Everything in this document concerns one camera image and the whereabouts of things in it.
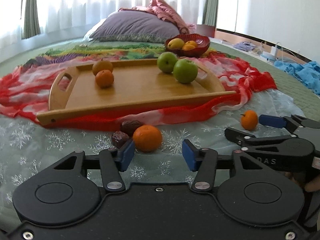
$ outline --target blue gripper pad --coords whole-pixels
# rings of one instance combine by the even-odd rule
[[[287,125],[287,122],[282,117],[266,114],[262,114],[259,116],[259,123],[275,128],[284,128]]]
[[[122,160],[120,164],[121,172],[124,172],[128,169],[130,162],[133,159],[135,149],[135,144],[133,141],[131,141],[128,147],[123,151]]]
[[[194,152],[185,141],[182,142],[182,155],[188,165],[189,170],[198,171],[201,162],[196,161]]]

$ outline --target orange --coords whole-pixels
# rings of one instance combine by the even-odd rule
[[[134,131],[132,140],[138,150],[152,152],[160,147],[162,134],[152,125],[142,125]]]
[[[187,41],[185,45],[193,45],[195,46],[195,48],[198,47],[198,43],[196,43],[195,41]]]
[[[190,45],[190,44],[185,44],[183,47],[182,47],[182,50],[191,50],[191,49],[194,49],[195,46],[193,45]]]
[[[248,110],[245,111],[244,114],[241,114],[241,125],[244,129],[248,131],[252,131],[256,128],[258,124],[258,115],[255,111],[253,110]]]
[[[101,88],[112,86],[115,78],[110,70],[101,70],[95,77],[96,83]]]
[[[95,62],[92,66],[92,73],[94,75],[97,75],[98,72],[101,70],[110,70],[111,72],[113,72],[112,63],[108,60],[103,60],[103,59]]]

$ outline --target green curtain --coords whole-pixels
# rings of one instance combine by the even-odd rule
[[[204,5],[203,24],[216,26],[218,0],[206,0]]]
[[[40,34],[37,0],[26,0],[23,38],[27,39]]]

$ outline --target gray pillow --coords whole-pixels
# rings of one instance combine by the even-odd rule
[[[179,34],[178,28],[157,16],[141,11],[120,11],[109,15],[90,35],[98,41],[139,41],[164,43]]]

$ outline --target fruit bowl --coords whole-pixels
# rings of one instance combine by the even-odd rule
[[[180,38],[184,42],[187,41],[195,41],[198,44],[198,47],[191,49],[191,50],[182,50],[182,49],[168,49],[168,43],[175,39],[175,38]],[[165,49],[166,51],[171,51],[174,54],[177,54],[180,57],[200,57],[202,54],[204,54],[210,46],[210,40],[206,36],[202,36],[200,34],[179,34],[173,38],[170,38],[166,40],[165,42]]]

